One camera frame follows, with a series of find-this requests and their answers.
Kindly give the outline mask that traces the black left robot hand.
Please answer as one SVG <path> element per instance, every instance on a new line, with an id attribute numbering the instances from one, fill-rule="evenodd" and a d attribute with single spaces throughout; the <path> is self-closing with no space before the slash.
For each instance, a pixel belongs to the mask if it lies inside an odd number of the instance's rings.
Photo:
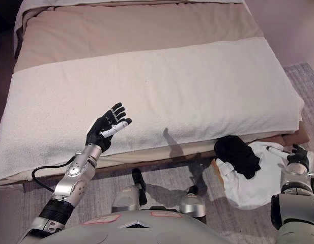
<path id="1" fill-rule="evenodd" d="M 110 148 L 113 135 L 131 123 L 132 119 L 126 118 L 125 108 L 122 103 L 116 103 L 94 121 L 87 133 L 85 144 L 99 146 L 103 153 Z"/>

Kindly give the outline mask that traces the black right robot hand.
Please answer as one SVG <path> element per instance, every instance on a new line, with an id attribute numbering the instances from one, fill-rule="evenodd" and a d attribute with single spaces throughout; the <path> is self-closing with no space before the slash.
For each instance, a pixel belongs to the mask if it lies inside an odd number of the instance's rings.
<path id="1" fill-rule="evenodd" d="M 293 144 L 292 152 L 279 150 L 272 146 L 267 146 L 266 149 L 270 153 L 279 156 L 280 158 L 286 159 L 288 161 L 288 164 L 298 163 L 303 165 L 307 169 L 307 171 L 309 171 L 309 157 L 307 156 L 308 151 L 305 150 L 303 147 L 297 144 Z"/>

